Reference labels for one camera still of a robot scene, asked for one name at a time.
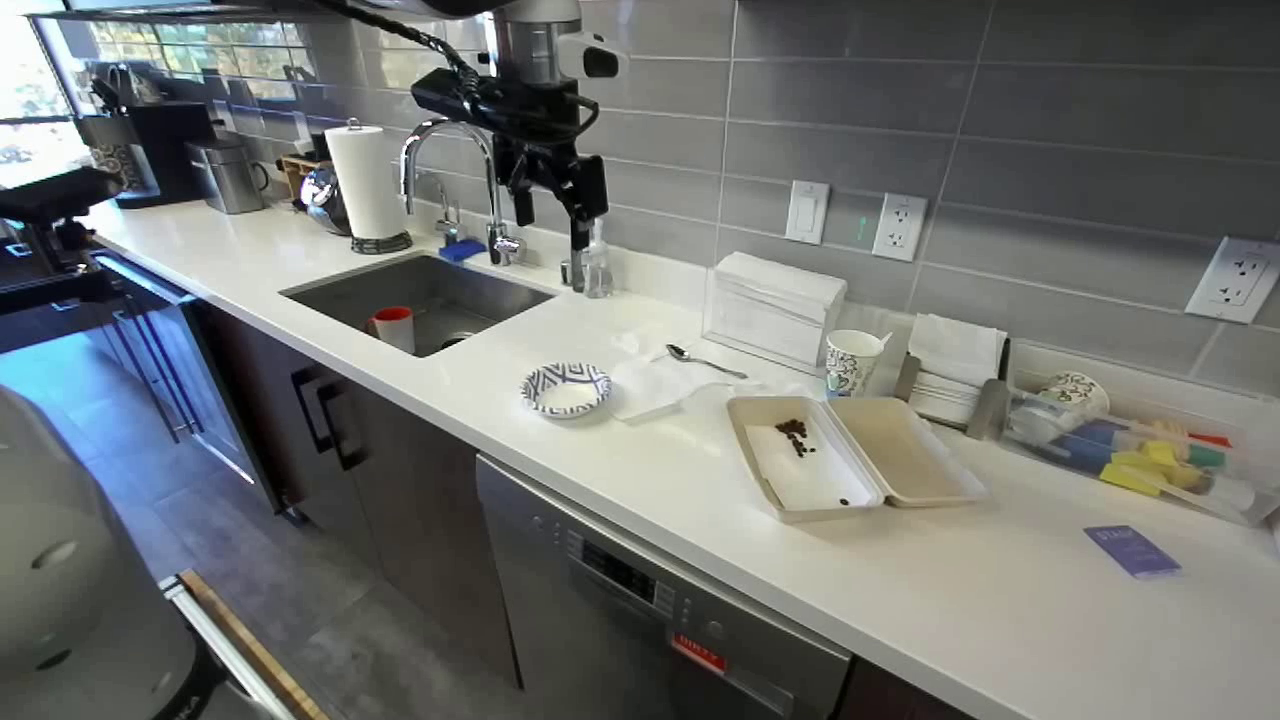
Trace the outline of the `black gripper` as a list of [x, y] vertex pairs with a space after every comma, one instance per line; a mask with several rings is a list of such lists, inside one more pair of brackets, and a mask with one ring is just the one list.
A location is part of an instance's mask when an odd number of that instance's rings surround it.
[[535, 222], [532, 192], [544, 190], [573, 222], [573, 255], [590, 248], [591, 222], [608, 211], [606, 161], [577, 152], [577, 139], [601, 118], [598, 102], [582, 97], [577, 83], [535, 88], [455, 68], [420, 78], [411, 102], [494, 137], [498, 180], [509, 190], [520, 228]]

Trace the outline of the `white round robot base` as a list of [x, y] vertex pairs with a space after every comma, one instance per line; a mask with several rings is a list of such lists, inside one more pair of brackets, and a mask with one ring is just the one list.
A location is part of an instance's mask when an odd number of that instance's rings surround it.
[[0, 720], [156, 720], [197, 665], [95, 475], [0, 392]]

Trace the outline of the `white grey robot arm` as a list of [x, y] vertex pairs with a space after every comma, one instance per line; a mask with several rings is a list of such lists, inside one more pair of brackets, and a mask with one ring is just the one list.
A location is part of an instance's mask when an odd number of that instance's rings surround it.
[[451, 123], [494, 137], [498, 180], [516, 222], [532, 224], [532, 192], [552, 192], [568, 211], [573, 248], [585, 253], [608, 211], [606, 161], [577, 139], [601, 119], [585, 80], [614, 80], [622, 56], [582, 26], [582, 0], [429, 0], [451, 18], [498, 21], [498, 71], [450, 59], [411, 83], [411, 102]]

